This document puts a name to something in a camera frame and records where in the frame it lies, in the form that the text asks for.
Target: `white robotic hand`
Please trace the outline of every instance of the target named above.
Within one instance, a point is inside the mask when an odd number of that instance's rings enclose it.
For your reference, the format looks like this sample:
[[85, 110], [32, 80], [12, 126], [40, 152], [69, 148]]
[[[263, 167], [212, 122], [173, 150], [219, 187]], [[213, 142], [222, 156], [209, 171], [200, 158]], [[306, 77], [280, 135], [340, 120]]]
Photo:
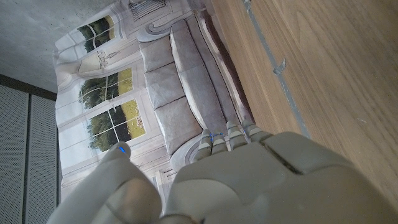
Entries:
[[202, 132], [196, 162], [177, 173], [163, 217], [159, 194], [120, 142], [49, 223], [398, 223], [386, 199], [331, 150], [250, 121], [246, 137], [231, 122], [227, 129], [231, 152], [223, 133]]

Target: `gray sofa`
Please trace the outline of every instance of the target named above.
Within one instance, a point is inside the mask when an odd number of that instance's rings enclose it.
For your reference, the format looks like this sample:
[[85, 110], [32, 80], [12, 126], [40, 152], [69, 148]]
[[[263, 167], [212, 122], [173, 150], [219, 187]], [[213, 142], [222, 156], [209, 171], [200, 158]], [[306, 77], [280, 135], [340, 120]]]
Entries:
[[227, 120], [238, 120], [195, 17], [173, 24], [170, 35], [141, 42], [140, 50], [147, 91], [170, 157], [196, 141], [203, 129], [226, 131]]

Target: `grass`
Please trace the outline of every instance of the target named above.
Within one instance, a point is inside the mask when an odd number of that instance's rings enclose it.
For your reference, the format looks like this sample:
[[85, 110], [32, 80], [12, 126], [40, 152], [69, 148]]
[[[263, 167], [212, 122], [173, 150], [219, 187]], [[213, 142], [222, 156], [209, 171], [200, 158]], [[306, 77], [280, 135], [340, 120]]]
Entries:
[[132, 90], [131, 68], [118, 73], [119, 96]]
[[121, 105], [124, 115], [126, 116], [127, 127], [129, 129], [129, 134], [132, 139], [142, 136], [145, 134], [145, 129], [142, 125], [138, 125], [137, 121], [141, 120], [139, 116], [139, 110], [137, 107], [137, 102], [135, 100], [128, 101]]
[[127, 127], [129, 128], [129, 134], [133, 139], [145, 134], [145, 129], [137, 125], [137, 119], [138, 118], [127, 122]]

